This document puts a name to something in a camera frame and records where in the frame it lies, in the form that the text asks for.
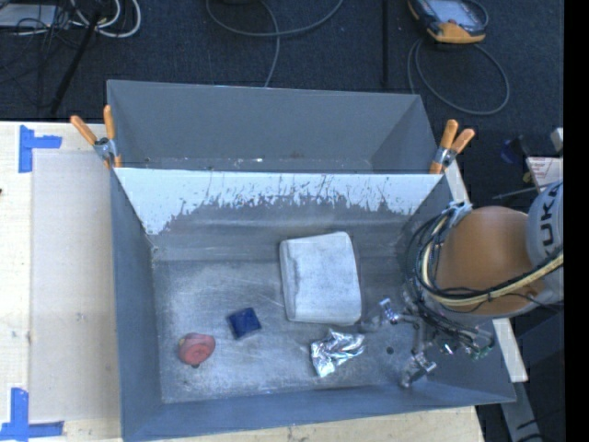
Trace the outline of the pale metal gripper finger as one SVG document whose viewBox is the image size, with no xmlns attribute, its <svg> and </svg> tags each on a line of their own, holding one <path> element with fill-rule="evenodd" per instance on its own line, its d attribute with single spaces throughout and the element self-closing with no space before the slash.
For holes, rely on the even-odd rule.
<svg viewBox="0 0 589 442">
<path fill-rule="evenodd" d="M 437 364 L 429 360 L 424 353 L 414 354 L 402 368 L 398 383 L 403 389 L 408 389 L 414 382 L 429 375 L 436 368 Z"/>
<path fill-rule="evenodd" d="M 386 325 L 400 323 L 400 315 L 392 308 L 389 297 L 381 299 L 377 305 L 370 308 L 366 316 L 360 321 L 362 332 L 377 332 Z"/>
</svg>

